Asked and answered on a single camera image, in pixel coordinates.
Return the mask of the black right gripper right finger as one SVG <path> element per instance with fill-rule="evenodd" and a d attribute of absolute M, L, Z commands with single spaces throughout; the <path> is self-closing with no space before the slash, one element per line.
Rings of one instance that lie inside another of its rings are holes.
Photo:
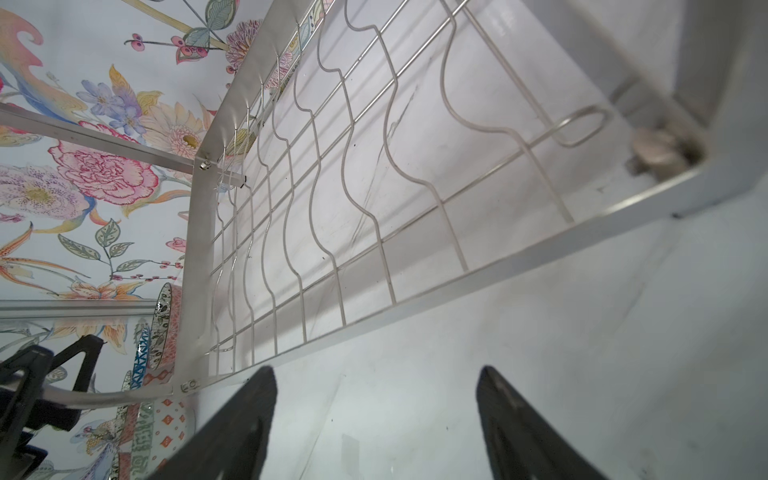
<path fill-rule="evenodd" d="M 480 371 L 476 401 L 495 479 L 605 477 L 490 365 Z"/>

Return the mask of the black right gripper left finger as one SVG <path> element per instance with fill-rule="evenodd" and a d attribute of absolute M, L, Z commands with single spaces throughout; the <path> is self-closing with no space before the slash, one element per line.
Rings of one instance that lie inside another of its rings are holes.
<path fill-rule="evenodd" d="M 277 403 L 270 366 L 260 368 L 153 479 L 258 479 Z"/>

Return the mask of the two-tier steel dish rack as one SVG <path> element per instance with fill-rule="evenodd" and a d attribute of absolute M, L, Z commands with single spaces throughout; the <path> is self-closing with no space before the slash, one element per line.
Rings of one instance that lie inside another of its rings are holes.
<path fill-rule="evenodd" d="M 553 268 L 626 304 L 767 168 L 763 1 L 5 1 L 1 325 L 175 364 L 55 367 L 108 408 L 234 382 Z"/>

